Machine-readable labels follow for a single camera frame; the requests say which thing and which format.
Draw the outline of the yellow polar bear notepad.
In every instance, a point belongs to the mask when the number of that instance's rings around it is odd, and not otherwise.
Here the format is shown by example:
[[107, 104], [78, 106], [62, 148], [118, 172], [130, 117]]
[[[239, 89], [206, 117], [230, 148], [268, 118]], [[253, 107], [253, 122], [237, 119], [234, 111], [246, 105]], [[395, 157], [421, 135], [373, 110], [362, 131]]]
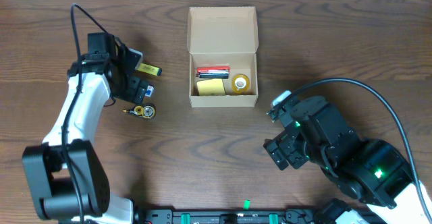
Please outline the yellow polar bear notepad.
[[196, 83], [200, 96], [223, 96], [225, 88], [222, 79], [201, 80]]

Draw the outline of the white blue staples box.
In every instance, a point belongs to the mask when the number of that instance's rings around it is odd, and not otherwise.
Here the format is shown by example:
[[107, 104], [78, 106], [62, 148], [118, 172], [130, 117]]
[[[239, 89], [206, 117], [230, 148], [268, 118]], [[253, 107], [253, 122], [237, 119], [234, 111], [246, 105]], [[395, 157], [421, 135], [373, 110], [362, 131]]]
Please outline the white blue staples box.
[[154, 87], [153, 86], [151, 86], [151, 85], [148, 85], [147, 86], [147, 88], [146, 88], [146, 92], [145, 92], [145, 96], [146, 97], [152, 97], [152, 94], [153, 94], [153, 92], [154, 92]]

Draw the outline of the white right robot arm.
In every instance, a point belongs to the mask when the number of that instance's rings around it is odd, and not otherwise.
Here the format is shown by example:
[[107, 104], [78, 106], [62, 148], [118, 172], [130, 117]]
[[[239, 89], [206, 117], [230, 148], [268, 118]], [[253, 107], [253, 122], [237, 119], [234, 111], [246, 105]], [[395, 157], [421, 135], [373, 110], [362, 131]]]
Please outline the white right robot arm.
[[361, 138], [338, 108], [323, 96], [300, 100], [288, 92], [271, 103], [268, 112], [280, 121], [282, 133], [263, 147], [280, 170], [316, 164], [324, 176], [350, 198], [386, 223], [428, 223], [408, 161], [389, 142]]

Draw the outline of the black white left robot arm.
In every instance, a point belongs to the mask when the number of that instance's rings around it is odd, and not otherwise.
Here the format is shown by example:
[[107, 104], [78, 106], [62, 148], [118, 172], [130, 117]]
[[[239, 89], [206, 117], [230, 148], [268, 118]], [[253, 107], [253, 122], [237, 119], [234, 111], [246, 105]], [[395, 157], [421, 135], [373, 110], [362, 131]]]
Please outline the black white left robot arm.
[[143, 101], [149, 85], [133, 75], [142, 53], [107, 32], [87, 39], [88, 52], [67, 72], [68, 93], [55, 125], [22, 155], [34, 208], [40, 219], [60, 223], [144, 223], [132, 200], [111, 192], [93, 148], [109, 99]]

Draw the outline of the clear yellow tape roll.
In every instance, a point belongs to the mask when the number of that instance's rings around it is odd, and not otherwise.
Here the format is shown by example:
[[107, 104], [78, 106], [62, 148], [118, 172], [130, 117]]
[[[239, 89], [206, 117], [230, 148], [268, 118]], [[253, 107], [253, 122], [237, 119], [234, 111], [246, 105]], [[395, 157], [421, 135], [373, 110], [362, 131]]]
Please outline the clear yellow tape roll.
[[236, 74], [232, 78], [232, 90], [236, 94], [246, 94], [250, 90], [250, 79], [245, 74]]

